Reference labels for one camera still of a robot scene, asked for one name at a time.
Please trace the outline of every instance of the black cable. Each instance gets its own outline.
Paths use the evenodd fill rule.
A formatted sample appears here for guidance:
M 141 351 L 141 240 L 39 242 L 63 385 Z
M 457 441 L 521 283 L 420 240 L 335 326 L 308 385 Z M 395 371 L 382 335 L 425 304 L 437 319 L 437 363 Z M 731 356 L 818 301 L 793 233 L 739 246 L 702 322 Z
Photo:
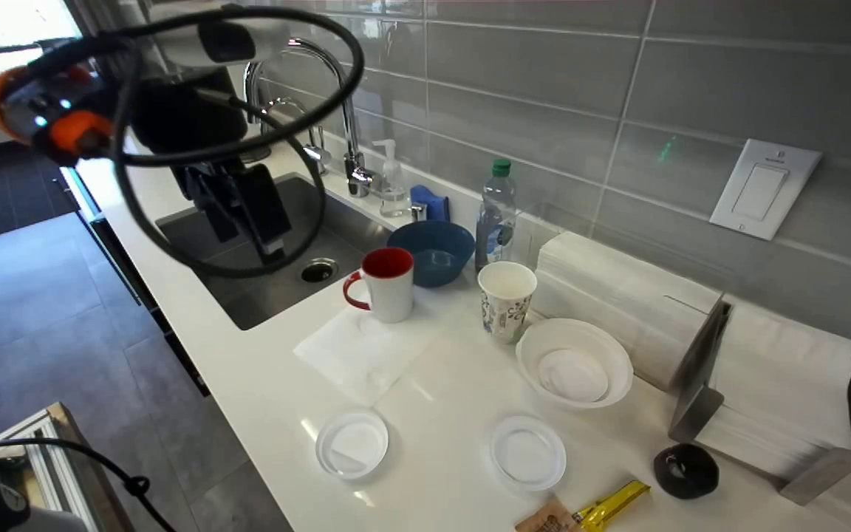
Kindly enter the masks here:
M 301 13 L 301 10 L 281 10 L 281 6 L 247 10 L 246 6 L 246 10 L 221 10 L 221 13 L 196 13 L 196 16 L 165 19 L 165 22 L 145 23 L 145 26 L 128 26 L 128 29 L 103 34 L 98 39 L 132 42 L 132 39 L 150 39 L 150 37 L 169 34 L 169 29 L 184 29 L 191 23 L 197 26 L 197 23 L 237 22 L 237 19 L 275 19 L 275 22 L 298 22 L 298 23 L 323 26 L 345 44 L 352 68 L 329 100 L 315 103 L 311 113 L 287 122 L 277 130 L 270 130 L 270 134 L 259 134 L 259 137 L 252 137 L 242 141 L 230 141 L 230 146 L 181 150 L 181 155 L 145 158 L 145 155 L 120 150 L 119 155 L 120 162 L 128 162 L 128 165 L 185 165 L 185 162 L 225 161 L 225 158 L 237 158 L 237 155 L 246 155 L 255 149 L 267 149 L 267 146 L 275 146 L 281 139 L 289 139 L 289 137 L 312 128 L 315 122 L 330 116 L 336 106 L 342 106 L 345 99 L 360 87 L 360 76 L 363 76 L 360 42 L 345 26 L 339 26 L 336 22 L 312 16 L 312 13 Z M 132 100 L 137 100 L 137 91 L 128 91 L 128 87 L 137 88 L 138 76 L 128 73 L 125 88 L 120 88 L 120 100 L 119 100 L 119 116 L 120 116 L 120 106 L 132 106 Z M 125 139 L 120 134 L 128 134 L 128 128 L 129 128 L 129 122 L 114 122 L 114 139 L 119 141 Z
M 128 79 L 138 79 L 138 73 L 141 73 L 141 57 L 132 54 Z M 138 91 L 137 82 L 125 82 L 120 100 L 132 100 L 137 91 Z M 240 99 L 225 94 L 225 103 L 242 106 L 242 110 L 255 113 L 258 119 L 264 119 L 264 122 L 270 122 L 270 125 L 277 125 L 271 116 L 267 116 L 264 110 L 258 110 L 258 106 L 252 106 L 252 103 L 246 103 L 246 100 L 240 100 Z M 128 137 L 125 137 L 125 125 L 129 125 L 129 113 L 132 113 L 132 106 L 119 106 L 119 110 L 114 110 L 114 137 L 111 137 L 111 139 L 128 139 Z M 326 223 L 326 201 L 329 201 L 329 195 L 326 195 L 326 180 L 320 178 L 320 172 L 315 172 L 315 165 L 311 162 L 311 158 L 308 158 L 308 150 L 301 149 L 301 141 L 298 141 L 296 137 L 289 137 L 287 141 L 296 149 L 296 155 L 298 155 L 298 158 L 305 161 L 305 165 L 308 165 L 308 175 L 311 175 L 312 189 L 315 189 L 320 214 L 312 215 L 311 233 L 305 238 L 305 242 L 301 242 L 296 252 L 289 252 L 289 255 L 287 255 L 283 261 L 277 261 L 277 263 L 258 266 L 258 270 L 225 270 L 225 266 L 213 266 L 213 263 L 203 263 L 203 261 L 197 261 L 197 257 L 174 249 L 174 246 L 157 232 L 157 226 L 145 215 L 145 211 L 141 211 L 141 205 L 138 205 L 138 198 L 137 198 L 137 192 L 132 192 L 128 162 L 120 162 L 120 158 L 125 158 L 125 141 L 111 141 L 111 146 L 109 146 L 109 161 L 111 161 L 111 170 L 114 170 L 114 178 L 119 178 L 120 198 L 125 198 L 125 205 L 128 205 L 137 227 L 138 227 L 162 255 L 174 257 L 178 263 L 185 263 L 185 266 L 196 270 L 196 272 L 203 272 L 203 274 L 255 279 L 255 274 L 277 272 L 277 270 L 289 266 L 293 261 L 298 261 L 298 257 L 311 249 L 311 242 L 315 240 L 315 233 L 323 232 L 323 223 Z
M 169 29 L 185 29 L 185 26 L 197 26 L 197 23 L 218 23 L 218 22 L 240 22 L 240 19 L 270 19 L 270 22 L 296 22 L 296 23 L 311 23 L 311 26 L 323 26 L 329 34 L 335 34 L 345 51 L 348 51 L 348 73 L 342 76 L 342 82 L 336 87 L 336 91 L 330 99 L 326 99 L 323 103 L 315 103 L 311 113 L 287 122 L 287 125 L 277 125 L 275 130 L 267 130 L 259 137 L 252 137 L 252 139 L 242 139 L 242 141 L 230 141 L 230 146 L 215 146 L 215 149 L 197 149 L 197 150 L 181 150 L 181 155 L 128 155 L 125 150 L 125 139 L 128 139 L 128 130 L 129 130 L 129 119 L 132 119 L 132 103 L 137 103 L 137 94 L 138 94 L 138 82 L 141 82 L 141 51 L 138 51 L 138 42 L 141 39 L 150 39 L 157 34 L 169 34 Z M 197 13 L 197 16 L 181 16 L 181 19 L 169 19 L 169 22 L 159 22 L 159 23 L 145 23 L 145 26 L 128 26 L 128 29 L 114 29 L 114 34 L 101 34 L 101 37 L 91 37 L 91 39 L 80 39 L 76 44 L 70 48 L 58 48 L 41 59 L 35 59 L 30 65 L 33 76 L 23 79 L 23 82 L 15 82 L 11 91 L 23 88 L 26 82 L 33 79 L 41 79 L 41 76 L 54 76 L 54 73 L 63 73 L 67 72 L 70 65 L 83 62 L 83 59 L 95 59 L 95 57 L 111 57 L 111 54 L 125 54 L 125 87 L 119 91 L 119 103 L 114 103 L 114 119 L 111 119 L 111 141 L 109 141 L 109 161 L 114 165 L 114 180 L 119 180 L 119 189 L 120 189 L 120 198 L 137 223 L 137 227 L 162 252 L 169 255 L 171 261 L 202 272 L 202 274 L 221 274 L 221 279 L 255 279 L 255 274 L 270 274 L 270 272 L 277 272 L 283 266 L 289 266 L 298 255 L 308 252 L 308 246 L 315 240 L 320 227 L 323 227 L 323 215 L 326 215 L 326 187 L 323 187 L 323 178 L 315 172 L 315 165 L 311 162 L 311 158 L 305 155 L 305 149 L 296 141 L 296 134 L 312 128 L 315 122 L 323 122 L 326 116 L 330 116 L 336 106 L 345 103 L 345 99 L 360 87 L 360 76 L 363 76 L 363 48 L 360 42 L 336 22 L 330 19 L 323 19 L 323 16 L 312 16 L 312 13 L 298 13 L 298 10 L 281 10 L 281 6 L 267 6 L 267 10 L 218 10 L 218 13 Z M 267 119 L 264 110 L 258 106 L 247 106 L 242 100 L 237 100 L 234 94 L 225 99 L 228 106 L 240 106 L 240 110 L 247 110 L 259 119 Z M 258 150 L 258 149 L 270 149 L 275 141 L 289 141 L 296 149 L 296 155 L 305 161 L 308 165 L 308 175 L 315 187 L 315 198 L 320 198 L 320 215 L 308 233 L 308 240 L 289 252 L 283 261 L 277 263 L 270 263 L 270 266 L 258 266 L 258 270 L 225 270 L 225 266 L 213 266 L 213 263 L 203 263 L 181 249 L 174 249 L 159 232 L 157 226 L 145 215 L 137 192 L 132 192 L 132 183 L 129 183 L 129 175 L 128 175 L 128 165 L 190 165 L 190 162 L 210 162 L 210 161 L 228 161 L 228 158 L 240 158 L 246 150 Z
M 119 467 L 111 458 L 95 452 L 86 444 L 76 441 L 55 441 L 55 437 L 15 437 L 15 441 L 0 441 L 0 447 L 63 447 L 73 450 L 91 461 L 98 461 L 103 470 L 114 472 L 125 490 L 141 504 L 141 509 L 159 524 L 159 529 L 171 532 L 174 526 L 157 512 L 157 506 L 147 499 L 150 478 L 147 477 L 128 477 L 125 467 Z

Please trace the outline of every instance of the gray carpet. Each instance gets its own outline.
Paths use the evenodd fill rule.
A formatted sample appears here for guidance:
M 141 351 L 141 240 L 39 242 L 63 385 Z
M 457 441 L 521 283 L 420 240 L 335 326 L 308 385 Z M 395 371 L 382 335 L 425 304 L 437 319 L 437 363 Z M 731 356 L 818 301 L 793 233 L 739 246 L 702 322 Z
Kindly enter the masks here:
M 0 233 L 73 211 L 58 165 L 23 146 L 0 146 Z
M 0 233 L 0 430 L 66 403 L 91 447 L 153 478 L 181 532 L 289 529 L 76 215 Z M 119 490 L 132 529 L 157 529 Z

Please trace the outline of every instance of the light switch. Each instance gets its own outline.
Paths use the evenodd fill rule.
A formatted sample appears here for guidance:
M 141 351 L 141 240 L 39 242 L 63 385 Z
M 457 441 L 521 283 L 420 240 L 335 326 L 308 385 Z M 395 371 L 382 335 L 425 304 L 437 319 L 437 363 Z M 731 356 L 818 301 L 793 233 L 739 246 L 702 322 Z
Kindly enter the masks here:
M 818 150 L 747 139 L 713 214 L 725 226 L 773 240 L 818 162 Z
M 754 165 L 742 189 L 742 198 L 733 211 L 751 218 L 766 218 L 781 192 L 782 178 L 787 178 L 782 170 Z

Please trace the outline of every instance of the white cup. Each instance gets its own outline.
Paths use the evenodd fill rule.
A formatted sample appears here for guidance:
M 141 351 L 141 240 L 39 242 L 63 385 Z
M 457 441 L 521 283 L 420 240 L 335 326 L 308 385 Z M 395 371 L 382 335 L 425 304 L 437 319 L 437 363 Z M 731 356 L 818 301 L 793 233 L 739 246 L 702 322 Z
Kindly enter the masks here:
M 482 326 L 502 344 L 515 347 L 524 326 L 531 297 L 538 289 L 538 274 L 524 263 L 488 263 L 479 272 L 482 300 Z
M 363 280 L 369 301 L 348 297 L 352 283 Z M 379 249 L 363 257 L 363 270 L 342 280 L 342 300 L 352 307 L 369 310 L 382 322 L 398 322 L 413 307 L 413 255 L 406 249 Z

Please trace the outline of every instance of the white napkin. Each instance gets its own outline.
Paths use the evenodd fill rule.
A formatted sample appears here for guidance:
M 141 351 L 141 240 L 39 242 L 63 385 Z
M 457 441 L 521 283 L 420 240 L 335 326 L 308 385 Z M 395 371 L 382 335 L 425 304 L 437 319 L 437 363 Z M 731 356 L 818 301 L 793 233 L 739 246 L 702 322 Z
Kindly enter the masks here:
M 851 450 L 851 339 L 731 301 L 710 385 L 739 413 L 787 427 L 809 444 Z
M 818 450 L 851 450 L 851 339 L 731 304 L 710 378 L 725 406 L 697 441 L 787 478 Z
M 296 356 L 360 406 L 379 403 L 442 331 L 445 317 L 416 307 L 401 322 L 379 322 L 363 310 L 339 310 L 296 347 Z

